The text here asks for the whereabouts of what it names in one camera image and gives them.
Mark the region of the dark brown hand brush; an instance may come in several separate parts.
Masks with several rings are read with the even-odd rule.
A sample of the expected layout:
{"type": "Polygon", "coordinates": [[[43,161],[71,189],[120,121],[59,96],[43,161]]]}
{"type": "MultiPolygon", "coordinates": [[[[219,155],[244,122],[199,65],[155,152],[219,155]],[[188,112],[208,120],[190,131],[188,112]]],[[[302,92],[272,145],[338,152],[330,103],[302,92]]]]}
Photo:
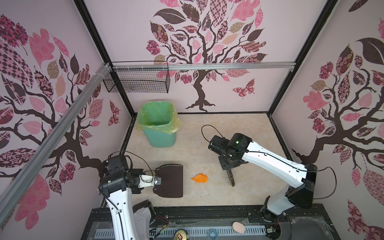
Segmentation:
{"type": "Polygon", "coordinates": [[[232,173],[232,170],[227,170],[227,174],[228,174],[228,177],[229,177],[229,180],[231,182],[232,187],[234,187],[236,184],[235,184],[235,179],[234,179],[234,175],[232,173]]]}

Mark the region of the dark brown plastic dustpan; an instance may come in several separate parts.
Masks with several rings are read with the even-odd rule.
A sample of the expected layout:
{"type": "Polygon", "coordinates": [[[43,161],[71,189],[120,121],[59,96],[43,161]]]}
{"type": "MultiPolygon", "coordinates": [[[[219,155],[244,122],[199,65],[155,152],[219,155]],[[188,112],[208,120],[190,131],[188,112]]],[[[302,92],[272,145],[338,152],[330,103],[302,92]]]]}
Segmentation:
{"type": "Polygon", "coordinates": [[[182,198],[184,195],[184,167],[179,164],[162,165],[155,169],[160,185],[155,185],[153,193],[162,198],[182,198]]]}

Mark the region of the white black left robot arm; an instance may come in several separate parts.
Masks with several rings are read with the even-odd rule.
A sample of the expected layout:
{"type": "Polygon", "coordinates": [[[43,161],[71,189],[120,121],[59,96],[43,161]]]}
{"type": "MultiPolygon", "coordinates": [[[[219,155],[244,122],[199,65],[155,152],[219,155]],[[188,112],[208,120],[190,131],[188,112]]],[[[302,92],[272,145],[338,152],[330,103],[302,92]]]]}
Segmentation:
{"type": "Polygon", "coordinates": [[[113,221],[116,240],[149,240],[150,221],[154,210],[150,201],[134,210],[132,195],[141,193],[147,187],[162,183],[161,178],[143,174],[143,170],[133,168],[124,155],[109,157],[109,170],[102,178],[98,190],[106,199],[113,221]]]}

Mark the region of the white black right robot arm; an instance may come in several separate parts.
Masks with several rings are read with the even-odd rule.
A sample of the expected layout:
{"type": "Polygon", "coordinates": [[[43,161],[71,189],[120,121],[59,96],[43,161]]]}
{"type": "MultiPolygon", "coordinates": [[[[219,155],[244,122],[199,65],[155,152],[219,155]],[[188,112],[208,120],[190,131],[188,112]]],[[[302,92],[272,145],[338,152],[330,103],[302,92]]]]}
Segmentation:
{"type": "Polygon", "coordinates": [[[232,169],[247,163],[261,167],[287,183],[280,192],[266,197],[260,210],[265,219],[277,217],[293,207],[306,210],[312,207],[317,166],[292,162],[240,133],[229,140],[214,136],[208,149],[219,155],[221,167],[227,172],[232,186],[235,186],[232,169]]]}

